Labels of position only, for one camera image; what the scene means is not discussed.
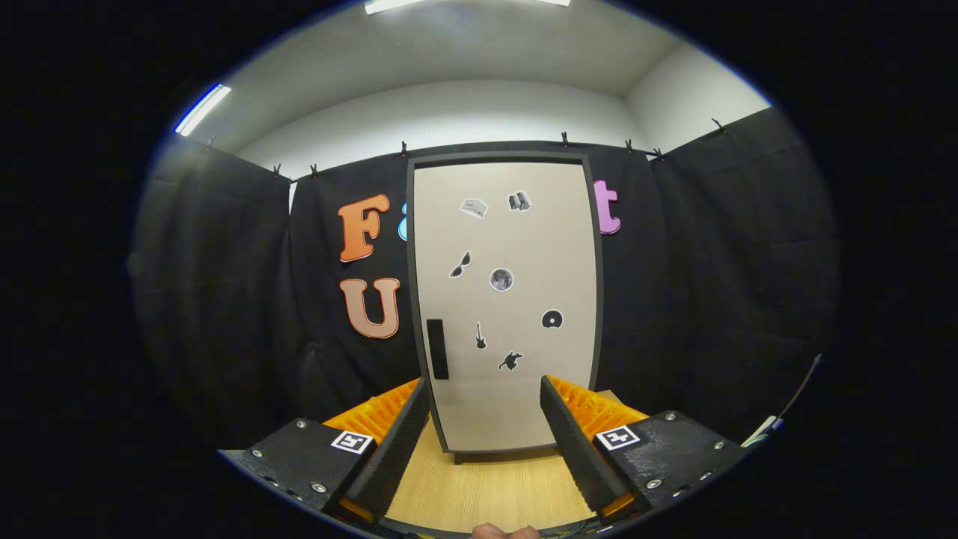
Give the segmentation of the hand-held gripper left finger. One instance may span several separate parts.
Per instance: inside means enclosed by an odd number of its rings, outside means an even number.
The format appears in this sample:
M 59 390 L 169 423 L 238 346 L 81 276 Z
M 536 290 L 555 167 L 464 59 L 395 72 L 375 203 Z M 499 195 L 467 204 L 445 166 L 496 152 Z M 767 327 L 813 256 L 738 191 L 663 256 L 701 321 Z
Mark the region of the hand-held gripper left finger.
M 246 449 L 220 454 L 264 487 L 348 524 L 376 524 L 429 416 L 420 379 L 325 421 L 295 418 Z

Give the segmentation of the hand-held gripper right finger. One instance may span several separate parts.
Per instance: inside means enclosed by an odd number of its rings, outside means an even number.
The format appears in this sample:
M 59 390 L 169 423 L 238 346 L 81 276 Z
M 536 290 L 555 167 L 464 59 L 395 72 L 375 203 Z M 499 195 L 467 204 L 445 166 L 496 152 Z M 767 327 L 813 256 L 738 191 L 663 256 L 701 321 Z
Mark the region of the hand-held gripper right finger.
M 680 412 L 644 414 L 549 375 L 540 380 L 540 407 L 586 505 L 605 524 L 666 511 L 749 454 Z

